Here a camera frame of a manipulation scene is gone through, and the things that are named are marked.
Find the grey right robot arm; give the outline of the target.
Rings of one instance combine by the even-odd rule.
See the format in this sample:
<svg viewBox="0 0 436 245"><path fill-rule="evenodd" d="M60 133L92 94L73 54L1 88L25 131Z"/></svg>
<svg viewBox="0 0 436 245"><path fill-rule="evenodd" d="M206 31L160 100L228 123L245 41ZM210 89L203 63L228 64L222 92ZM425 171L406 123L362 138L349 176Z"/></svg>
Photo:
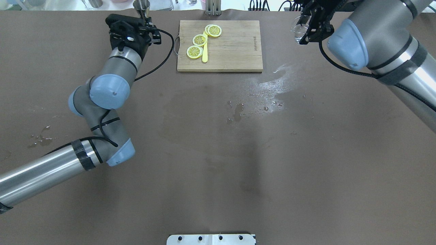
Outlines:
<svg viewBox="0 0 436 245"><path fill-rule="evenodd" d="M335 67L386 85L435 131L435 58L407 27L430 0L299 0L299 45L318 43Z"/></svg>

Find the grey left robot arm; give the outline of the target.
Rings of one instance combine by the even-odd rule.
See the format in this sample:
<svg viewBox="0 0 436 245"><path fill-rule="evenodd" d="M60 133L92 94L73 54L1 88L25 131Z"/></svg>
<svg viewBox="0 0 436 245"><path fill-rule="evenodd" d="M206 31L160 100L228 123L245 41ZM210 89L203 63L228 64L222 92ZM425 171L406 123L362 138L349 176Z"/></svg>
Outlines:
<svg viewBox="0 0 436 245"><path fill-rule="evenodd" d="M116 166L135 155L128 132L117 109L132 90L148 47L161 44L162 30L145 10L140 17L110 14L111 54L102 70L68 98L72 113L83 118L91 136L78 138L1 175L1 213L101 163Z"/></svg>

